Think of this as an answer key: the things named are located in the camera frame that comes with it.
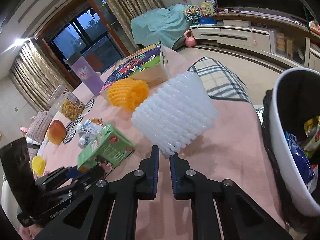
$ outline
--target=silver bolt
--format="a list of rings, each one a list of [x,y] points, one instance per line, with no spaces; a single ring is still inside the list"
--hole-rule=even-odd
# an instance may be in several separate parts
[[[186,174],[187,174],[188,176],[194,176],[194,175],[196,174],[196,171],[195,171],[195,170],[187,170],[187,171],[186,171]]]
[[[225,179],[223,180],[223,184],[227,187],[230,187],[233,185],[233,181],[231,179]]]
[[[96,182],[97,187],[104,187],[106,184],[106,181],[103,179],[100,179]]]
[[[136,170],[136,171],[134,171],[133,174],[134,174],[135,176],[137,176],[137,177],[141,177],[141,176],[143,175],[143,173],[144,173],[144,172],[143,172],[142,170]]]

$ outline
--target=green box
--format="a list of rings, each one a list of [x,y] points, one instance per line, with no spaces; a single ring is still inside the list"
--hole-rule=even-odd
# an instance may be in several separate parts
[[[78,155],[78,170],[86,172],[99,164],[107,176],[134,151],[132,143],[118,129],[107,124]]]

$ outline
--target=red and yellow apple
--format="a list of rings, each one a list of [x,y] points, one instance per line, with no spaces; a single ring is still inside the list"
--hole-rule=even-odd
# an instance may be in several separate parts
[[[48,140],[56,145],[59,145],[66,135],[66,128],[59,120],[54,120],[47,131]]]

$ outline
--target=purple tumbler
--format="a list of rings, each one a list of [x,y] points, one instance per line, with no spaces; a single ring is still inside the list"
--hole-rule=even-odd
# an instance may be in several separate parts
[[[93,70],[89,63],[85,60],[80,52],[76,52],[67,60],[67,64],[81,79],[81,81],[90,89],[90,91],[97,97],[100,94],[104,82]]]

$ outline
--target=trash bin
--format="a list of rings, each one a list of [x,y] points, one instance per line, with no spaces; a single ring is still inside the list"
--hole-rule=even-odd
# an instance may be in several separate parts
[[[284,132],[296,135],[298,141],[307,138],[303,124],[320,115],[319,93],[319,72],[307,68],[288,69],[276,81],[269,112],[271,143],[281,176],[294,205],[306,216],[320,215],[320,205],[300,176]]]

